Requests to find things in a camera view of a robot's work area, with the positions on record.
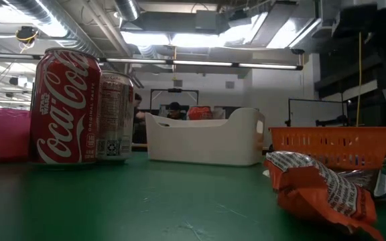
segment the nutrition label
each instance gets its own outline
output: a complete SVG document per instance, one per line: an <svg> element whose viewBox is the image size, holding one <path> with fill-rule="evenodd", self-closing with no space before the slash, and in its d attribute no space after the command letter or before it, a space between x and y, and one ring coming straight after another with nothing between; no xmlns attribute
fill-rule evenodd
<svg viewBox="0 0 386 241"><path fill-rule="evenodd" d="M101 94L102 130L117 131L122 113L121 84L104 83Z"/></svg>

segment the green table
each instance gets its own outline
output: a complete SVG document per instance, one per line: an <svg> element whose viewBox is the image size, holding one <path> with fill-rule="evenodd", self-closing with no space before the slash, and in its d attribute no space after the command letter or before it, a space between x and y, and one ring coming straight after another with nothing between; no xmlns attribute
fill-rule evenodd
<svg viewBox="0 0 386 241"><path fill-rule="evenodd" d="M262 165L148 161L83 171L0 165L0 240L341 240L276 204ZM386 237L386 204L378 205Z"/></svg>

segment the ceiling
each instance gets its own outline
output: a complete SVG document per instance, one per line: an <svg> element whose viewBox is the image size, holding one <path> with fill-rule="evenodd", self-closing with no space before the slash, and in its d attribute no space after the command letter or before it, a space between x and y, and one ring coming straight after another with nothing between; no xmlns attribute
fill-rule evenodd
<svg viewBox="0 0 386 241"><path fill-rule="evenodd" d="M273 1L267 1L266 4L273 4ZM93 14L87 7L84 7L85 0L57 0L64 12L66 12L74 20L74 24L79 28L78 30L84 32L88 38L92 41L93 45L99 49L101 55L105 57L125 57L125 53L120 51L120 46L115 46L114 40L111 41L108 38L109 29L107 32L103 31L101 26L94 19ZM109 22L103 21L104 18L100 17L98 20L108 27L106 23L110 23L115 31L119 32L119 18L115 13L114 0L96 0L100 5L101 11L106 15ZM263 0L249 1L223 1L223 0L201 0L199 3L195 0L137 0L141 14L144 13L183 13L191 14L197 10L218 11L224 13L231 9L242 9L248 6L251 15L259 14L254 12L257 4L264 3ZM295 25L296 31L299 31L307 22L311 22L315 16L314 0L300 0L294 10L290 13L289 20L292 21L292 25ZM34 42L31 48L25 48L18 40L13 36L21 26L36 27L28 17L19 15L6 5L0 6L0 53L20 53L23 50L24 54L43 54L45 49L60 47L60 44L56 39L52 39L50 36L41 32L39 38ZM303 41L299 43L300 46L305 46L306 42L310 39L310 35L305 37ZM131 52L135 57L141 57L141 52L138 50L135 44L120 44L123 51ZM215 48L183 48L170 46L154 46L157 54L164 58L172 58L175 53L177 59L183 60L208 60L208 61L224 61L224 62L267 62L276 64L297 64L298 57L290 52L288 49L266 49L266 46L260 44L239 44L236 45L224 45ZM114 65L113 67L123 71L123 65ZM171 72L172 68L161 68L159 66L141 66L134 65L136 72ZM26 77L29 81L32 81L34 76L35 64L20 64L10 62L0 62L0 100L18 100L18 101L30 101L31 85L25 84L22 86L14 86L9 83L10 78L19 77L23 80ZM204 66L177 66L177 72L187 73L211 73L211 74L237 74L242 78L247 74L248 69L240 68L218 68L218 67L204 67ZM7 91L17 91L12 94L6 95ZM0 103L2 106L16 106L20 108L28 108L28 104L20 103Z"/></svg>

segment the red soda can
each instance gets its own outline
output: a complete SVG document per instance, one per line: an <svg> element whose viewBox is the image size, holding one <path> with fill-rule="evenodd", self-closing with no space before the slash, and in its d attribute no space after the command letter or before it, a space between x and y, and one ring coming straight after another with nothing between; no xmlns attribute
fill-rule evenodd
<svg viewBox="0 0 386 241"><path fill-rule="evenodd" d="M101 69L93 56L46 50L37 65L29 158L45 166L96 161Z"/></svg>

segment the orange plastic basket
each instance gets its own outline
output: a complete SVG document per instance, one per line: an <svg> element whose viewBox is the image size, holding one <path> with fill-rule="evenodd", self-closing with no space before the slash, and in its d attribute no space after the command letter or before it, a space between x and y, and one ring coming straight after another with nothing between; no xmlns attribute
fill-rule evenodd
<svg viewBox="0 0 386 241"><path fill-rule="evenodd" d="M386 127L271 127L273 148L307 154L333 169L380 169Z"/></svg>

